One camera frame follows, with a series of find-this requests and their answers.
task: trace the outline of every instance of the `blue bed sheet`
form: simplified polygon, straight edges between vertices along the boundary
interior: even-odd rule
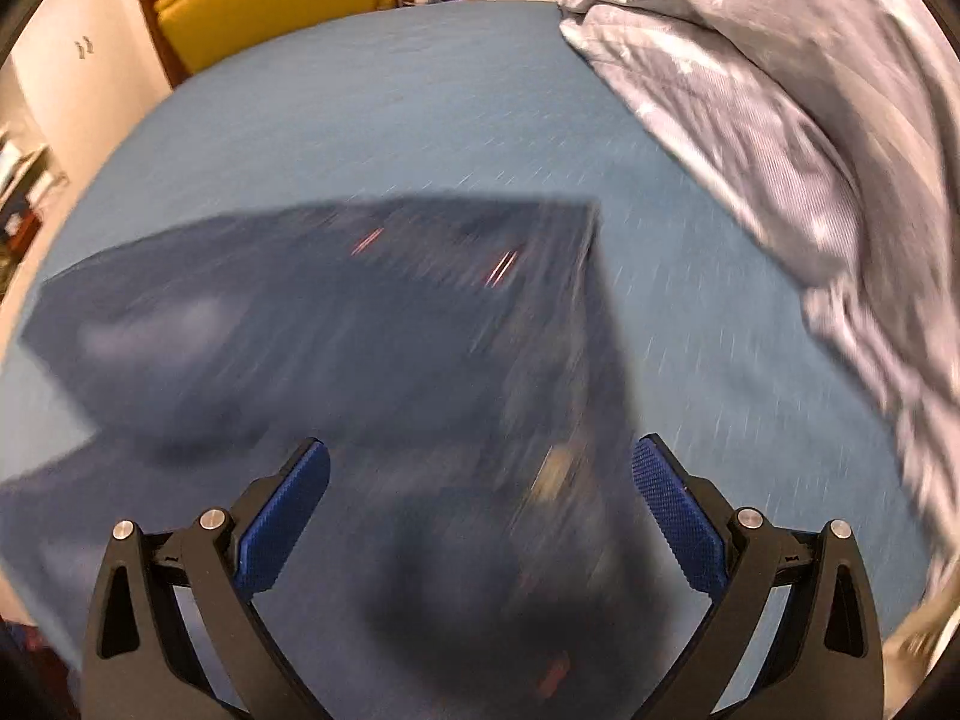
[[[318,25],[222,62],[120,146],[37,283],[104,248],[227,212],[451,192],[595,200],[638,429],[659,432],[733,506],[810,530],[848,519],[889,632],[920,597],[928,549],[888,427],[805,332],[795,285],[565,45],[558,22],[552,4],[408,8]],[[92,430],[18,343],[0,374],[0,426],[3,479],[77,449]],[[203,471],[176,473],[198,505],[221,498],[203,488]],[[165,506],[127,511],[123,490],[104,499],[112,519],[145,523]],[[652,549],[656,581],[675,598],[665,670],[707,599],[686,587],[665,542]],[[78,635],[45,584],[75,586],[83,607],[102,550],[72,538],[68,521],[60,538],[38,541],[0,512],[0,562],[74,664]],[[296,627],[282,603],[262,611],[278,630]],[[745,692],[774,625],[765,618],[728,699]],[[307,681],[318,694],[376,692],[350,684],[349,664]]]

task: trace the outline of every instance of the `white star print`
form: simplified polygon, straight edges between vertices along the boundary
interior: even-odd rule
[[[817,248],[823,248],[823,243],[830,234],[830,225],[823,217],[817,217],[810,223],[810,232],[813,240],[817,242]]]

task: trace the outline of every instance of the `crumpled blanket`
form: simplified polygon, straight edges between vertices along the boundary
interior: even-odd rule
[[[960,62],[920,0],[557,0],[566,40],[803,287],[960,550]]]

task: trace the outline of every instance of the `blue gripper pad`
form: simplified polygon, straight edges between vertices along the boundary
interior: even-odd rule
[[[330,454],[314,442],[290,470],[244,533],[233,586],[249,599],[274,586],[296,540],[330,483]]]
[[[634,447],[632,470],[688,584],[716,601],[727,588],[723,539],[650,437]]]

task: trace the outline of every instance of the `blurry dark fabric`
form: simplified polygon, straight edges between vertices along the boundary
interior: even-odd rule
[[[23,338],[100,432],[0,488],[0,538],[40,545],[16,573],[61,571],[42,544],[74,522],[76,592],[50,586],[80,637],[118,517],[184,526],[314,435],[330,488],[256,605],[335,717],[624,716],[666,607],[595,225],[587,204],[331,204],[64,271]]]

